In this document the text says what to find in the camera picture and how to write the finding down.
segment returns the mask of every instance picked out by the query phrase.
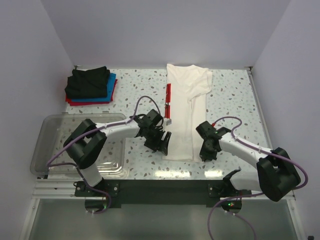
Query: folded black clothing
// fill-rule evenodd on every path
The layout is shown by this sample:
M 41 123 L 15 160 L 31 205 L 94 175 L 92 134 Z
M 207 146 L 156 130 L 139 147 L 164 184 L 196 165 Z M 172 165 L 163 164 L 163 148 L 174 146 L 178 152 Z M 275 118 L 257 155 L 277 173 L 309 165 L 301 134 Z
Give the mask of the folded black clothing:
M 110 70 L 99 67 L 87 71 L 72 70 L 65 90 L 69 99 L 105 98 Z

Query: transparent tray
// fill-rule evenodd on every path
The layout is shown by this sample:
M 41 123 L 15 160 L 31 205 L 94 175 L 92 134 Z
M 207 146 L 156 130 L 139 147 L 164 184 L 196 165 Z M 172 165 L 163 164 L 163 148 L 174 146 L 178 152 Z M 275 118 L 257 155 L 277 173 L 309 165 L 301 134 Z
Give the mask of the transparent tray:
M 70 134 L 85 119 L 91 119 L 94 123 L 111 123 L 121 121 L 126 117 L 121 113 L 101 114 L 60 114 L 50 115 L 42 123 L 38 140 L 34 149 L 30 171 L 43 177 L 48 174 L 47 161 L 63 148 L 63 144 Z M 103 176 L 116 177 L 122 175 L 125 157 L 125 139 L 113 142 L 106 140 L 96 165 Z M 74 161 L 66 152 L 62 153 L 54 163 L 67 163 Z M 72 177 L 77 174 L 73 166 L 56 166 L 50 169 L 50 175 L 67 175 Z

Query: white cloth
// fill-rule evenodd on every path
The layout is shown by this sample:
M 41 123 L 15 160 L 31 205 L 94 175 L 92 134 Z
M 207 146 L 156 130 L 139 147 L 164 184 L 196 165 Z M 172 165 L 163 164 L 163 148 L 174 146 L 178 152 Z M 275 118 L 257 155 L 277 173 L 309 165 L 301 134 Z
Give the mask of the white cloth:
M 199 157 L 203 139 L 196 127 L 206 120 L 206 94 L 212 88 L 212 72 L 195 65 L 174 66 L 167 64 L 167 83 L 171 84 L 171 125 L 165 127 L 172 132 L 168 155 L 164 160 L 201 162 Z

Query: terrazzo tabletop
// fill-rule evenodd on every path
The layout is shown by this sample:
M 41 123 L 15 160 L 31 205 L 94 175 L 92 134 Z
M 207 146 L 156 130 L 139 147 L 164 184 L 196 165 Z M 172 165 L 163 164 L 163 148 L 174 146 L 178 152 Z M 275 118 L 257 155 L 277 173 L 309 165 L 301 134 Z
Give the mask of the terrazzo tabletop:
M 139 97 L 152 97 L 165 113 L 167 85 L 166 69 L 111 69 L 118 79 L 113 102 L 103 105 L 67 106 L 69 114 L 98 114 L 102 112 L 133 114 Z M 267 139 L 257 109 L 254 93 L 246 70 L 211 70 L 212 91 L 206 95 L 206 120 L 210 123 L 223 116 L 237 116 L 243 125 L 235 132 L 254 144 L 267 147 Z M 146 114 L 155 108 L 149 99 L 140 102 L 137 113 Z M 226 119 L 217 124 L 231 129 L 236 120 Z M 162 160 L 162 154 L 144 146 L 142 138 L 125 140 L 122 179 L 222 179 L 226 174 L 241 167 L 242 171 L 255 169 L 228 152 L 218 153 L 217 160 L 190 163 Z

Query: red cloth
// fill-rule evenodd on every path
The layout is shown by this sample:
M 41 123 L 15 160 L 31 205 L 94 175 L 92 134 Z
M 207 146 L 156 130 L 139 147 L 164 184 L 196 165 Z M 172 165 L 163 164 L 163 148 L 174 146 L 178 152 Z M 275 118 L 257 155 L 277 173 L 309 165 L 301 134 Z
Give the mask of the red cloth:
M 115 80 L 113 90 L 112 90 L 112 95 L 111 95 L 111 102 L 114 100 L 114 92 L 116 88 L 116 84 L 118 82 L 118 79 Z M 109 104 L 109 101 L 100 101 L 100 102 L 92 102 L 92 101 L 87 101 L 87 102 L 72 102 L 72 99 L 67 98 L 67 95 L 65 95 L 65 101 L 70 104 L 70 106 L 87 106 L 87 105 L 97 105 L 97 104 Z

